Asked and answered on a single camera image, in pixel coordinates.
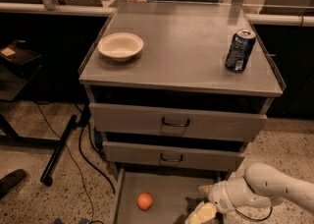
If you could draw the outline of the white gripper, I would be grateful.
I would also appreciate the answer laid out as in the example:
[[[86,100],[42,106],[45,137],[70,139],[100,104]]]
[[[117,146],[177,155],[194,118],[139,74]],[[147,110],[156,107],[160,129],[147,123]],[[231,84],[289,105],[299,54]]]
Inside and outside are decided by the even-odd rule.
[[[228,213],[241,206],[254,206],[258,199],[258,195],[251,190],[243,177],[222,181],[213,186],[199,186],[198,190],[210,202],[200,202],[184,224],[208,224],[216,217],[217,211]]]

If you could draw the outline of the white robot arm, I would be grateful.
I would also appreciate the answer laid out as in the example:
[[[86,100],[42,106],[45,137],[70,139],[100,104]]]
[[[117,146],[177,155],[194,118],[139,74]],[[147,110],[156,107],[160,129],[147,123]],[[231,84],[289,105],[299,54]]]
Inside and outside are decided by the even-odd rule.
[[[198,189],[208,201],[201,201],[184,224],[209,224],[217,213],[229,213],[243,206],[273,207],[285,199],[314,213],[314,184],[261,162],[249,164],[241,177]]]

